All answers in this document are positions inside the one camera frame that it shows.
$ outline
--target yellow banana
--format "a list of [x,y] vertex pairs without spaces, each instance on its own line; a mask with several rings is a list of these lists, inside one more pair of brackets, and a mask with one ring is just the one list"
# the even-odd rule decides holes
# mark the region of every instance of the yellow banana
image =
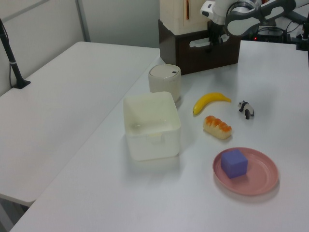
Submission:
[[197,115],[202,109],[212,101],[226,101],[231,102],[229,98],[224,96],[222,93],[208,93],[201,97],[193,107],[193,114]]

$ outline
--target purple foam block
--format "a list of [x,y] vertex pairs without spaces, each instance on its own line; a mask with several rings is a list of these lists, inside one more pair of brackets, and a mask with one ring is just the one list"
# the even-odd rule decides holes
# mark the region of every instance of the purple foam block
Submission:
[[231,179],[247,173],[248,160],[238,149],[227,151],[221,156],[221,168]]

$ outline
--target dark brown wooden box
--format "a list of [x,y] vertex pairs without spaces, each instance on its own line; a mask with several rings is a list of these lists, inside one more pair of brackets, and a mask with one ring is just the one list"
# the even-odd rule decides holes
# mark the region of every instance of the dark brown wooden box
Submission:
[[224,44],[190,47],[190,42],[208,37],[207,30],[174,35],[159,20],[160,57],[166,64],[180,67],[182,74],[195,73],[238,63],[240,38],[232,37]]

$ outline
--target toy panda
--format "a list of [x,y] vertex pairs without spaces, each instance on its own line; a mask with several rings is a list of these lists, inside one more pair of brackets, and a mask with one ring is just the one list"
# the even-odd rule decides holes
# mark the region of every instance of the toy panda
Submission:
[[239,103],[238,107],[240,107],[240,112],[245,111],[246,119],[249,119],[250,116],[254,116],[254,110],[252,106],[249,105],[246,101],[242,101]]

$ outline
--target toy bread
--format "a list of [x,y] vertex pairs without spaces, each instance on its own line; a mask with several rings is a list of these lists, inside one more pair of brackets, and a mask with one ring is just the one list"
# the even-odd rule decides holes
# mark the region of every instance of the toy bread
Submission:
[[205,118],[203,128],[218,139],[227,139],[232,133],[230,126],[214,116],[207,116]]

